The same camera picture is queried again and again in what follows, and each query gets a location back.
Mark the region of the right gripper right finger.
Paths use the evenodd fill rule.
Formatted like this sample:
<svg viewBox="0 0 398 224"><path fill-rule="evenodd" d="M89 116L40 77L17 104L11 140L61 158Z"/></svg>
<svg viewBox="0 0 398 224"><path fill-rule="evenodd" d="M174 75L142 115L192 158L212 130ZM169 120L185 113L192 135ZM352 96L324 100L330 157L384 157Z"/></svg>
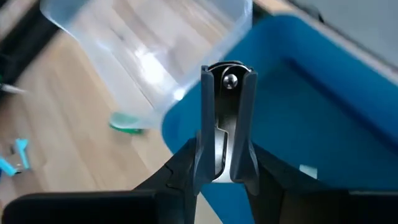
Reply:
<svg viewBox="0 0 398 224"><path fill-rule="evenodd" d="M330 187L257 144L257 195L248 194L255 224L398 224L398 192Z"/></svg>

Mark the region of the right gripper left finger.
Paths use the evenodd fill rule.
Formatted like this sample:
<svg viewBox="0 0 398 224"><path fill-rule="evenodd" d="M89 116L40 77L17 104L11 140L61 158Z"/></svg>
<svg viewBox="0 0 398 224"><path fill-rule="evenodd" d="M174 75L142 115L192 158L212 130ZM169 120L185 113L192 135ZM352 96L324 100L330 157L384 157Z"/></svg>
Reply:
<svg viewBox="0 0 398 224"><path fill-rule="evenodd" d="M158 171L132 190L23 195L3 210L2 224L193 224L197 195L189 139Z"/></svg>

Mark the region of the green stapler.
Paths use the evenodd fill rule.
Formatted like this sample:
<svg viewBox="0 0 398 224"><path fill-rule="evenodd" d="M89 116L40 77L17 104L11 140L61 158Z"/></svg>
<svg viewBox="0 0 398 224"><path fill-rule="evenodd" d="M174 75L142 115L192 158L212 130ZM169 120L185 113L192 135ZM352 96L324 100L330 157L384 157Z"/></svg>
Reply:
<svg viewBox="0 0 398 224"><path fill-rule="evenodd" d="M136 123L139 121L138 118L122 113L113 112L109 117L109 127L117 131L128 133L128 134L142 134L144 129L137 128Z"/></svg>

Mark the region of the teal stapler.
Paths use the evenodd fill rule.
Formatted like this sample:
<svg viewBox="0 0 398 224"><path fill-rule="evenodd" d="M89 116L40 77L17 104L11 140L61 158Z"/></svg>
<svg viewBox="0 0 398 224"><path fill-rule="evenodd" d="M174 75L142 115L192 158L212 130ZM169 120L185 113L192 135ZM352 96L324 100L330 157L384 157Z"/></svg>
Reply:
<svg viewBox="0 0 398 224"><path fill-rule="evenodd" d="M8 176L15 176L30 169L26 150L28 139L16 138L13 143L0 145L0 171Z"/></svg>

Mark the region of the black staple remover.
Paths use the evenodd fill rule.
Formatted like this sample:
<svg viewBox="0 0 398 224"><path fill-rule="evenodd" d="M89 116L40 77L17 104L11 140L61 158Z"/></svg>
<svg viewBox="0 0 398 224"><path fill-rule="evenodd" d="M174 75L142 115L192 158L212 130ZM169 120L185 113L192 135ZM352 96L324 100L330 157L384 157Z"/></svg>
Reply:
<svg viewBox="0 0 398 224"><path fill-rule="evenodd" d="M239 61L201 67L201 130L193 163L193 192L214 180L244 184L259 194L259 165L251 141L257 72Z"/></svg>

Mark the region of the blue plastic bin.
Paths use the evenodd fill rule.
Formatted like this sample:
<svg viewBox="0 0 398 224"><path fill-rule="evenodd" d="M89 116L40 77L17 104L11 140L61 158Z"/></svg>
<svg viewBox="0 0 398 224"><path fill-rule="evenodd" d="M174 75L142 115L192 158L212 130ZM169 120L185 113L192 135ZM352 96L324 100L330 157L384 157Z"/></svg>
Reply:
<svg viewBox="0 0 398 224"><path fill-rule="evenodd" d="M225 61L257 72L252 143L330 187L398 192L397 85L288 15L258 22ZM174 155L200 130L199 80L162 136ZM222 221L255 224L244 184L214 180L198 194Z"/></svg>

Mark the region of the clear plastic bin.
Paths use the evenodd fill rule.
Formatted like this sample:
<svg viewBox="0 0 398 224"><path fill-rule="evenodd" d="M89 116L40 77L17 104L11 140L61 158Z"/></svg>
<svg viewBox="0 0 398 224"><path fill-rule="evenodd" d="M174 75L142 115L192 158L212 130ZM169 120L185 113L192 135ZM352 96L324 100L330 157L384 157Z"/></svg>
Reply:
<svg viewBox="0 0 398 224"><path fill-rule="evenodd" d="M251 29L252 0L42 0L137 128L166 112Z"/></svg>

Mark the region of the black aluminium rig frame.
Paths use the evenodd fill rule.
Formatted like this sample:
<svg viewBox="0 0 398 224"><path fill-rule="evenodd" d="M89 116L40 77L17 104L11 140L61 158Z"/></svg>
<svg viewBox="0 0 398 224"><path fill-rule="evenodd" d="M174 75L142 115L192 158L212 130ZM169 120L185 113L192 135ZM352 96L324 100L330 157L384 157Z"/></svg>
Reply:
<svg viewBox="0 0 398 224"><path fill-rule="evenodd" d="M16 82L57 33L55 25L14 28L0 41L0 92L23 95Z"/></svg>

